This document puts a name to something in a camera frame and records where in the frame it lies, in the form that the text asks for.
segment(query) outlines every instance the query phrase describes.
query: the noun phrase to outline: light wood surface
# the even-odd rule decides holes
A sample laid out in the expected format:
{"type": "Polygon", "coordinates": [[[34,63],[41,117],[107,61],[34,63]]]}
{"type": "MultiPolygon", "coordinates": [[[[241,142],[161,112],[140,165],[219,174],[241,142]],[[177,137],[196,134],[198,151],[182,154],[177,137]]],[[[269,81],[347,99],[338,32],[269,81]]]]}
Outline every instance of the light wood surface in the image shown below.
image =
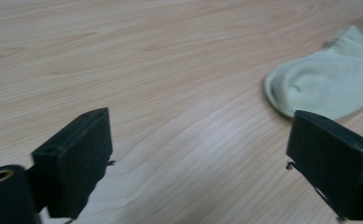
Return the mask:
{"type": "Polygon", "coordinates": [[[107,106],[118,162],[74,223],[336,223],[262,80],[352,24],[363,0],[0,1],[0,166],[107,106]]]}

